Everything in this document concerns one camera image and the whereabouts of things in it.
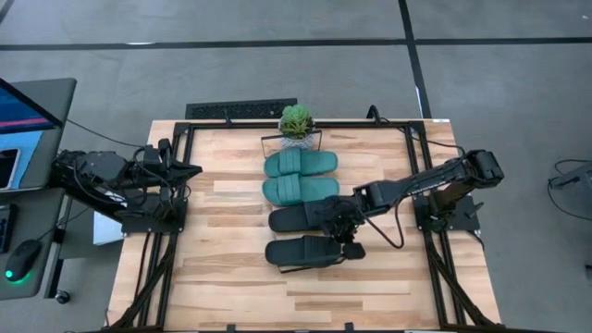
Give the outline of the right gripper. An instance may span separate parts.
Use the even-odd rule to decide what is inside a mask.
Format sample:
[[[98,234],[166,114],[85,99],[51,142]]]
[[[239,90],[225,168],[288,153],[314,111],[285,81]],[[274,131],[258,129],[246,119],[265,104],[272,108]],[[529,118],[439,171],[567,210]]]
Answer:
[[[321,210],[321,230],[326,236],[340,239],[346,259],[364,259],[365,249],[353,242],[357,228],[365,223],[364,215],[353,197],[329,196]]]

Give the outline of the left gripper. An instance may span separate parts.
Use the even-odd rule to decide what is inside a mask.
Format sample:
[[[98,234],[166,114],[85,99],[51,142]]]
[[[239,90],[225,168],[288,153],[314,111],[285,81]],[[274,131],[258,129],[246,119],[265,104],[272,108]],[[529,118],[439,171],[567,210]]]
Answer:
[[[160,176],[166,181],[168,188],[174,191],[176,188],[174,183],[169,178],[169,173],[172,166],[172,146],[169,139],[160,139],[158,141],[158,154],[160,157]],[[185,163],[177,159],[173,160],[173,167],[177,172],[174,176],[174,182],[176,186],[185,184],[189,179],[197,176],[201,173],[203,168],[201,166],[192,165],[191,163]]]

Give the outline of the dark slide sandal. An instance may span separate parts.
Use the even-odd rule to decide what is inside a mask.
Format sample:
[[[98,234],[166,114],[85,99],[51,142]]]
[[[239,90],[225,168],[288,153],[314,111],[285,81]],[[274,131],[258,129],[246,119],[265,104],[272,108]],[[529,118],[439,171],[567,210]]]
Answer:
[[[268,217],[268,226],[274,232],[320,230],[335,212],[329,204],[300,203],[273,211]]]
[[[273,240],[265,247],[265,259],[278,267],[322,268],[341,261],[341,244],[329,237],[309,235]]]

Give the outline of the teal slide sandal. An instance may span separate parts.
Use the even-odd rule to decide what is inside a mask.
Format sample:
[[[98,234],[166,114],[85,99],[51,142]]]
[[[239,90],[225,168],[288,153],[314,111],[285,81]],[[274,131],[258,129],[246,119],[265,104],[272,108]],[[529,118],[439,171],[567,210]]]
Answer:
[[[340,185],[336,179],[299,174],[267,179],[262,185],[264,197],[276,206],[323,200],[328,196],[339,195],[339,191]]]
[[[264,173],[270,178],[291,174],[314,176],[333,172],[338,166],[339,159],[333,152],[289,148],[267,157]]]

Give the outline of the black metal shoe shelf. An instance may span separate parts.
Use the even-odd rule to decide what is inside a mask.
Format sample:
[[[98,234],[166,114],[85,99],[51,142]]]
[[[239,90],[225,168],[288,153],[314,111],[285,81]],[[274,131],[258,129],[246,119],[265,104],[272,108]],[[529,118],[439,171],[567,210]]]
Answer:
[[[266,145],[268,142],[271,142],[271,141],[278,140],[278,141],[279,141],[279,144],[280,144],[280,148],[279,148],[279,149],[278,149],[276,152],[272,153],[272,154],[275,154],[275,153],[277,153],[277,152],[279,152],[279,151],[282,151],[282,150],[287,150],[287,149],[283,149],[283,148],[281,147],[281,142],[280,142],[280,139],[281,139],[281,138],[282,138],[282,134],[276,134],[276,135],[267,135],[267,136],[264,136],[264,137],[262,137],[262,138],[261,138],[261,144],[262,144],[262,145]],[[311,151],[324,151],[324,150],[322,150],[322,149],[320,149],[320,148],[315,148],[315,149],[314,149],[313,147],[312,147],[311,149],[308,149],[308,150],[311,150]],[[269,156],[270,156],[270,155],[272,155],[272,154],[265,154],[265,160],[267,159],[267,157],[269,157]],[[326,173],[326,174],[320,174],[320,175],[314,175],[314,176],[304,176],[304,177],[323,177],[323,178],[331,178],[331,177],[329,176],[329,174],[330,174],[330,173]],[[312,202],[321,202],[321,203],[323,203],[323,204],[324,204],[324,203],[325,203],[325,199],[323,199],[323,200],[318,200],[318,201],[312,201]],[[275,207],[276,207],[276,209],[275,209],[275,210],[278,210],[278,209],[281,209],[281,208],[285,208],[285,207],[287,207],[287,206],[276,206],[276,205],[275,205]],[[324,236],[324,237],[329,237],[329,236],[326,236],[326,235],[323,233],[323,231],[322,231],[321,229],[320,229],[320,230],[315,230],[315,231],[274,232],[274,233],[276,233],[276,234],[282,234],[282,233],[298,233],[298,232],[300,232],[300,233],[302,234],[300,237],[302,237],[302,236],[304,236],[304,235],[309,235],[309,236]],[[343,250],[342,250],[342,243],[341,243],[341,254],[342,254],[342,259],[341,259],[341,261],[340,261],[340,262],[338,262],[338,263],[336,263],[336,264],[334,264],[334,265],[338,265],[338,264],[340,264],[340,263],[341,263],[341,262],[344,260],[344,253],[343,253]],[[287,273],[291,273],[291,272],[298,272],[298,271],[303,271],[303,270],[309,270],[309,269],[314,269],[313,267],[297,267],[297,266],[284,266],[284,267],[278,267],[278,266],[276,266],[276,265],[274,265],[274,266],[275,266],[275,267],[276,267],[276,268],[279,270],[279,272],[281,272],[281,273],[283,273],[283,274],[287,274]]]

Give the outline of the green plant in patterned pot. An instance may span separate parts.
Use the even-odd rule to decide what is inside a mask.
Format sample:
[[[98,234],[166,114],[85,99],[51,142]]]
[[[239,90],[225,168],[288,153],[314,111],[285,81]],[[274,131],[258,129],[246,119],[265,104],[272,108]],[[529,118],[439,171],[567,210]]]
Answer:
[[[283,149],[311,149],[314,144],[315,122],[310,111],[303,105],[289,105],[282,111],[278,123],[282,134],[280,139]]]

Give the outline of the grey desk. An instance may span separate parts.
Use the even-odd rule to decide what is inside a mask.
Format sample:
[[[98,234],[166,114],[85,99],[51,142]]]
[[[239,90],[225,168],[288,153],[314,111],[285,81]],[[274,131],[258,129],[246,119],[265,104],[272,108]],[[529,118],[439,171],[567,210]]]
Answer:
[[[46,283],[44,297],[55,297],[64,261],[57,253],[50,254],[50,250],[64,239],[65,232],[57,228],[64,197],[61,189],[0,193],[0,205],[18,206],[9,250],[0,253],[0,301],[33,297],[41,290],[43,282]],[[7,259],[26,240],[40,241],[41,251],[25,278],[9,282],[5,278]]]

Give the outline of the computer monitor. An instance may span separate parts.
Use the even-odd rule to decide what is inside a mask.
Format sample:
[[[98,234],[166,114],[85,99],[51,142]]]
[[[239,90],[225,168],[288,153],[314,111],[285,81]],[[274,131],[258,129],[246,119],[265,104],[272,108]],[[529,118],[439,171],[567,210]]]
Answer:
[[[47,186],[76,86],[73,78],[0,78],[0,192]]]

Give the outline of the black mouse with green light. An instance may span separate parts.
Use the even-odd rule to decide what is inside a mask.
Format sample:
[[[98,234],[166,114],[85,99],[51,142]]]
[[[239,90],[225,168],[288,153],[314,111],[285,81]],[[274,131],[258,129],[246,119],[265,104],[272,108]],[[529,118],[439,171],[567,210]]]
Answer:
[[[42,244],[39,240],[25,240],[9,255],[5,266],[5,278],[18,282],[25,278],[33,267]]]

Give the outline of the black keyboard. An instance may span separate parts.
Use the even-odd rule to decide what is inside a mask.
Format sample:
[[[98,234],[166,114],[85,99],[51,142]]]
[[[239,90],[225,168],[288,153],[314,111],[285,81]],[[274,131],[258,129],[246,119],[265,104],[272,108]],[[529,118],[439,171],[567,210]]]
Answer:
[[[0,253],[9,250],[18,212],[19,207],[13,203],[0,205]]]

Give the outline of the grey stand leg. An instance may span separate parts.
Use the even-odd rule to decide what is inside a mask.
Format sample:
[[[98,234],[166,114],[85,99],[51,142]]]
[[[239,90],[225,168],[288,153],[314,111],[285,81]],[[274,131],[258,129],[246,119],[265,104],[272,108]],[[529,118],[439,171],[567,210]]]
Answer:
[[[581,166],[551,179],[549,185],[552,189],[561,190],[564,186],[577,182],[592,191],[592,162],[583,163]]]

